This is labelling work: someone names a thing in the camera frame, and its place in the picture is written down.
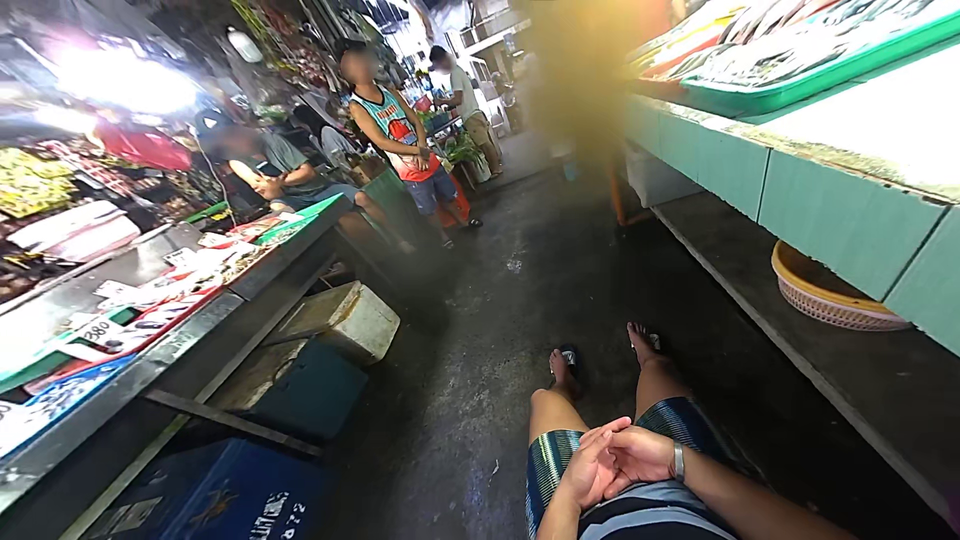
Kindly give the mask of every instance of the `round basket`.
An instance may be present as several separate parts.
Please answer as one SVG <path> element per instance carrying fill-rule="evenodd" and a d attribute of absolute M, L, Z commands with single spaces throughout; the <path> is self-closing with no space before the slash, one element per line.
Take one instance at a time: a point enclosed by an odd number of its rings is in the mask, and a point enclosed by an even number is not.
<path fill-rule="evenodd" d="M 819 263 L 777 241 L 771 257 L 780 294 L 800 312 L 835 327 L 859 331 L 894 331 L 910 328 L 910 323 L 875 302 L 863 293 L 834 278 L 833 288 L 847 294 L 823 288 L 810 279 L 819 270 Z"/>

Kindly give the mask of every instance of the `white t-shirt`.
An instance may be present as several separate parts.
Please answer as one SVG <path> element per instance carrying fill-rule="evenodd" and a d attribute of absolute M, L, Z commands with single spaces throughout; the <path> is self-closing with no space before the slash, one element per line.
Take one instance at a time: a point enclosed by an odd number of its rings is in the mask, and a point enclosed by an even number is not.
<path fill-rule="evenodd" d="M 470 76 L 459 65 L 454 64 L 453 71 L 450 72 L 450 87 L 454 92 L 457 90 L 464 92 L 464 101 L 457 106 L 457 114 L 461 118 L 466 120 L 480 112 L 477 96 L 473 94 L 473 86 L 470 84 Z"/>

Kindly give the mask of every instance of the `silver bracelet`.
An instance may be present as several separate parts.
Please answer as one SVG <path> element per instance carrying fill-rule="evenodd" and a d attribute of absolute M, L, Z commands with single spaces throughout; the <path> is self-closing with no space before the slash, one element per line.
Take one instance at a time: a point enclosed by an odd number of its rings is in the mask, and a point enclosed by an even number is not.
<path fill-rule="evenodd" d="M 673 478 L 684 483 L 684 445 L 673 441 Z"/>

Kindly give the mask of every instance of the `white bottle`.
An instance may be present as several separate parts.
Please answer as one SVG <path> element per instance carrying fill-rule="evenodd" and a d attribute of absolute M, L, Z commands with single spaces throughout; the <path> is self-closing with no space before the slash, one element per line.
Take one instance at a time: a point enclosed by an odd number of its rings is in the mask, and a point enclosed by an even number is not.
<path fill-rule="evenodd" d="M 260 52 L 256 43 L 250 39 L 250 36 L 247 36 L 232 26 L 227 26 L 227 39 L 245 61 L 257 63 L 263 60 L 263 53 Z"/>

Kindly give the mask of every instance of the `cable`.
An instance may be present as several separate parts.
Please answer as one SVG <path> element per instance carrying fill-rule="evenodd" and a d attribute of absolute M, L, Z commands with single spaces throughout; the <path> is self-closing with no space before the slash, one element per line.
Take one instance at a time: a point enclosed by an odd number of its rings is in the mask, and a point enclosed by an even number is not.
<path fill-rule="evenodd" d="M 197 142 L 197 148 L 200 148 L 200 153 L 204 156 L 204 161 L 206 161 L 206 166 L 210 169 L 210 174 L 213 175 L 213 180 L 216 180 L 217 184 L 220 185 L 220 191 L 224 194 L 224 202 L 227 203 L 230 222 L 233 223 L 233 228 L 235 229 L 237 226 L 237 217 L 233 213 L 233 207 L 230 205 L 230 199 L 227 196 L 227 185 L 224 184 L 224 181 L 220 180 L 219 176 L 217 176 L 217 171 L 213 168 L 213 162 L 210 161 L 210 157 L 207 156 L 206 150 L 204 150 L 203 145 L 200 144 L 200 139 L 197 137 L 197 128 L 194 127 L 192 130 L 190 130 L 190 134 L 193 136 L 193 140 Z"/>

